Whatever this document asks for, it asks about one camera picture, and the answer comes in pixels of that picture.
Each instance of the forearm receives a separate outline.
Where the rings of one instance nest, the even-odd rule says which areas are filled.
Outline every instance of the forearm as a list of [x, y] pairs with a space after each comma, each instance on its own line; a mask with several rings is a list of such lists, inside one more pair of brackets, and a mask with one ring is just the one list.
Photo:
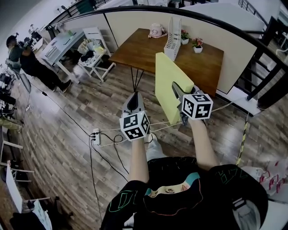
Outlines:
[[149, 180], [148, 164], [144, 147], [144, 138], [132, 141], [132, 157], [129, 171], [129, 181], [142, 181], [147, 183]]
[[218, 159], [212, 149], [205, 124], [201, 120], [191, 120], [189, 123], [193, 132], [197, 164], [200, 168], [209, 170], [219, 165]]

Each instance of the black pants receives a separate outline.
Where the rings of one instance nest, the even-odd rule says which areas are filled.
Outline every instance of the black pants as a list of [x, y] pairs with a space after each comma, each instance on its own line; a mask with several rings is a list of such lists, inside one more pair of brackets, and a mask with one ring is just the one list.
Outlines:
[[36, 61], [32, 68], [24, 70], [24, 72], [39, 78], [39, 80], [51, 90], [53, 90], [55, 86], [58, 86], [61, 90], [65, 88], [64, 83], [59, 79], [57, 74], [42, 65], [39, 61]]

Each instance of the clothing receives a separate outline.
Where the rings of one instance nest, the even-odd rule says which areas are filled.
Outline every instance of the clothing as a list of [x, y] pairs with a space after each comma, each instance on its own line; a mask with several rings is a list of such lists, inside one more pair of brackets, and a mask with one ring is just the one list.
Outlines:
[[163, 157], [167, 157], [161, 148], [161, 145], [159, 144], [159, 142], [157, 140], [152, 140], [149, 145], [148, 145], [148, 149], [146, 151], [146, 158], [147, 161], [152, 160], [152, 159], [158, 159], [158, 158], [163, 158]]
[[193, 157], [165, 157], [156, 140], [149, 144], [147, 158], [148, 184], [128, 182], [108, 205], [102, 230], [123, 229], [127, 220], [125, 225], [134, 223], [136, 230], [239, 229], [232, 202], [240, 198], [257, 206], [263, 224], [267, 194], [236, 165], [204, 171]]
[[38, 60], [33, 52], [31, 52], [29, 56], [24, 56], [22, 55], [23, 51], [24, 49], [20, 48], [18, 45], [14, 46], [9, 52], [9, 59], [13, 62], [18, 62], [20, 59], [21, 68], [26, 73], [26, 71], [33, 68]]
[[24, 72], [39, 78], [39, 80], [51, 90], [56, 86], [61, 90], [67, 87], [52, 70], [37, 60], [33, 52], [27, 57], [22, 55], [22, 52], [22, 48], [18, 45], [14, 46], [9, 52], [9, 60], [17, 62], [20, 59], [21, 68]]
[[17, 124], [16, 121], [8, 120], [5, 117], [0, 118], [0, 126], [3, 126], [10, 130], [20, 131], [22, 129], [21, 125]]
[[33, 68], [24, 71], [31, 76], [39, 78], [39, 80], [51, 90], [53, 90], [55, 86], [58, 86], [61, 90], [66, 88], [65, 83], [63, 83], [52, 70], [42, 65], [39, 61], [35, 62]]

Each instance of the yellow sponge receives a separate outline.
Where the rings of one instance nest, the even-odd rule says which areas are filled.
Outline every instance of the yellow sponge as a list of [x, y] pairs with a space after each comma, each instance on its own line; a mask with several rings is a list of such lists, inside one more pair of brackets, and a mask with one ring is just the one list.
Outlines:
[[176, 124], [180, 119], [177, 106], [180, 101], [176, 99], [172, 90], [175, 81], [184, 92], [191, 92], [193, 81], [164, 53], [156, 54], [155, 94], [164, 110], [170, 124]]

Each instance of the cream wall panel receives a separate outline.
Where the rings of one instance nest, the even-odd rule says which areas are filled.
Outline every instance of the cream wall panel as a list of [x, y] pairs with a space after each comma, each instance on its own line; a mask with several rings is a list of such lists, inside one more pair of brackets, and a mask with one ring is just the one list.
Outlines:
[[256, 51], [254, 45], [220, 27], [194, 18], [148, 11], [106, 13], [118, 46], [138, 28], [149, 29], [152, 23], [160, 23], [164, 28], [168, 28], [172, 16], [182, 19], [182, 29], [187, 30], [193, 38], [201, 37], [204, 43], [224, 51], [217, 89], [228, 93]]
[[[76, 29], [76, 28], [89, 28], [89, 27], [98, 27], [102, 33], [102, 36], [108, 46], [110, 52], [115, 52], [117, 50], [117, 44], [113, 38], [113, 34], [109, 28], [109, 25], [103, 14], [94, 14], [82, 18], [77, 18], [64, 23], [65, 29]], [[41, 35], [50, 42], [49, 33], [44, 30], [41, 32]]]

